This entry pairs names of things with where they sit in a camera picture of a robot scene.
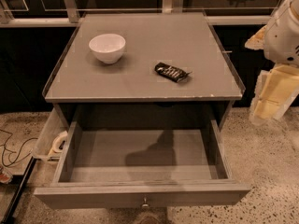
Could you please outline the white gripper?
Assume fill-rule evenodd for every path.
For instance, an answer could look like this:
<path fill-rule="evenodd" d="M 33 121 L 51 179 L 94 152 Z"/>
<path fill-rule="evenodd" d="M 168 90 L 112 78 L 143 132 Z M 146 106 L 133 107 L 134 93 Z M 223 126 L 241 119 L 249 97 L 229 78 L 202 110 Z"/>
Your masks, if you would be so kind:
<path fill-rule="evenodd" d="M 264 56 L 277 63 L 258 75 L 249 120 L 254 125 L 279 120 L 299 94 L 299 0 L 285 0 L 245 47 L 263 49 Z"/>

